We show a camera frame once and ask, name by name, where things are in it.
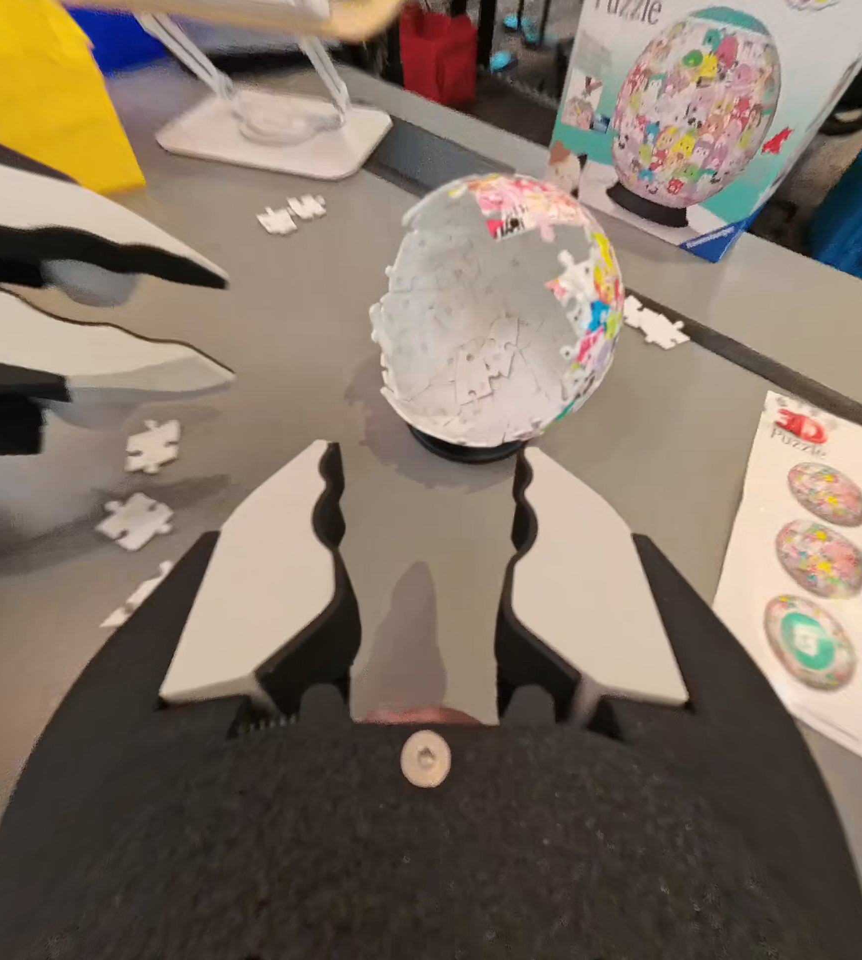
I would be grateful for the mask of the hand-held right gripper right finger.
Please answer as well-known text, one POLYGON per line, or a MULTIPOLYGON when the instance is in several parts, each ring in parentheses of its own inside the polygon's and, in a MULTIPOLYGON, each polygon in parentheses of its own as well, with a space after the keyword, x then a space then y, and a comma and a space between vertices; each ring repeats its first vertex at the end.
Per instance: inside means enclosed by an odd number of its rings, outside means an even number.
POLYGON ((530 446, 518 454, 512 496, 498 709, 524 687, 544 690, 556 710, 593 710, 603 697, 684 706, 688 690, 627 522, 530 446))

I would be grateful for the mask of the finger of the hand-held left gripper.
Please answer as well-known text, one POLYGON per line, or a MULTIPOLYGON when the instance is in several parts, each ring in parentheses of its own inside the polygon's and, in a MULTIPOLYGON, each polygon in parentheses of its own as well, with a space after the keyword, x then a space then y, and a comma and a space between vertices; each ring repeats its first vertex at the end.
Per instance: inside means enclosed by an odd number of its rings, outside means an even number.
POLYGON ((147 275, 223 289, 211 260, 130 209, 72 181, 0 163, 0 261, 39 266, 76 261, 120 275, 147 275))
POLYGON ((0 392, 72 403, 149 403, 227 389, 231 369, 182 342, 54 317, 0 290, 0 392))

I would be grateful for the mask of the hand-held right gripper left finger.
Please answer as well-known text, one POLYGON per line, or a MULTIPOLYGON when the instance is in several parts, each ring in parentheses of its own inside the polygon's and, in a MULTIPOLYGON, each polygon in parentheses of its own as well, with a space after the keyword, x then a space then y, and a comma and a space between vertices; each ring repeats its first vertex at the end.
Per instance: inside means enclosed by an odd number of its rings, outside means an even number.
POLYGON ((314 440, 221 525, 159 689, 167 705, 245 697, 297 710, 317 684, 349 695, 362 640, 340 547, 341 448, 314 440))

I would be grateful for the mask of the black ball stand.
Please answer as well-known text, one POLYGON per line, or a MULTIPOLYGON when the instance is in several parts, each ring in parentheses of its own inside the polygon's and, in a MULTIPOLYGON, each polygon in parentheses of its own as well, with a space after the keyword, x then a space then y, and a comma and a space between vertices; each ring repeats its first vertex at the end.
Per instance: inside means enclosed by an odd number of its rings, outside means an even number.
POLYGON ((437 438, 413 425, 409 425, 408 429, 425 450, 448 462, 469 466, 504 461, 519 453, 527 443, 525 440, 517 439, 495 445, 475 446, 466 442, 437 438))

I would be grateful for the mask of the colourful puzzle ball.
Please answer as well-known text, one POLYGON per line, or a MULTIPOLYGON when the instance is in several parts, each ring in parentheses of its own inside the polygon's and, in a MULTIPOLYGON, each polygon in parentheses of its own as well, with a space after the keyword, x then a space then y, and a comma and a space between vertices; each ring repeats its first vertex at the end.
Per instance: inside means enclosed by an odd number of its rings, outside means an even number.
POLYGON ((402 226, 388 290, 369 311, 395 414, 485 447, 532 441, 580 410, 614 361, 626 287, 572 192, 473 175, 424 196, 402 226))

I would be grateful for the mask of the puzzle instruction leaflet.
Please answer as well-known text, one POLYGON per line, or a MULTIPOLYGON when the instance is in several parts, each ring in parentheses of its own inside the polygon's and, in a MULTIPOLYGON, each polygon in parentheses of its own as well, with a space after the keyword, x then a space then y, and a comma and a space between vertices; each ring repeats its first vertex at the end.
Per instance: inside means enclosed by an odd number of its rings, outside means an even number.
POLYGON ((789 712, 862 758, 862 426, 767 393, 713 609, 789 712))

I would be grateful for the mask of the teal puzzle box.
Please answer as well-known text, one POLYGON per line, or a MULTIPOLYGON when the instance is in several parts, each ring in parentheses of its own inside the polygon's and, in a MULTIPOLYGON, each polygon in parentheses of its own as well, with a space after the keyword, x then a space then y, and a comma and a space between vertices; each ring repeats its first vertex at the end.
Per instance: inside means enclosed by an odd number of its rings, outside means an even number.
POLYGON ((545 178, 721 261, 862 68, 862 1, 587 1, 545 178))

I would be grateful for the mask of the blue object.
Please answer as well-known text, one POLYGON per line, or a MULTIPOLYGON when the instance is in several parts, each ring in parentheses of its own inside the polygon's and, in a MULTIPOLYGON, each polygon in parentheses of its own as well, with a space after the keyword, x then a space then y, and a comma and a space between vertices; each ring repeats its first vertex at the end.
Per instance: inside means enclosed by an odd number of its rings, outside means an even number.
POLYGON ((105 77, 140 69, 168 56, 164 45, 131 13, 84 6, 66 6, 66 11, 87 37, 93 59, 105 77))

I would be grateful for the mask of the white stand base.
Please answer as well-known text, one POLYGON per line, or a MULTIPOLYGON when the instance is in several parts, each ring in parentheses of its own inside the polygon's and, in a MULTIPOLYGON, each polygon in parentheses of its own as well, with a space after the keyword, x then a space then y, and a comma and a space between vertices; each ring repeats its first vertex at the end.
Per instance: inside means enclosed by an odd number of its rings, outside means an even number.
POLYGON ((240 134, 257 143, 296 146, 317 135, 339 131, 351 112, 351 99, 344 81, 321 39, 301 36, 298 44, 308 57, 330 95, 332 106, 313 111, 309 106, 288 106, 282 98, 261 99, 236 87, 197 44, 167 15, 138 13, 144 31, 201 80, 229 108, 240 134))

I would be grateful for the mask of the black mat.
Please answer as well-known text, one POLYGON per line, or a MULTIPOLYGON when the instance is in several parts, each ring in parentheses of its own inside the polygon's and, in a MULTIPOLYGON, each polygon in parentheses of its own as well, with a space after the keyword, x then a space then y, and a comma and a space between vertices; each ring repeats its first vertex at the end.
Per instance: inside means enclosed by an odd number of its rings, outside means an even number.
POLYGON ((510 141, 509 145, 501 141, 493 156, 394 117, 390 132, 365 163, 365 171, 413 198, 422 198, 450 182, 472 176, 541 174, 547 148, 514 136, 510 141))

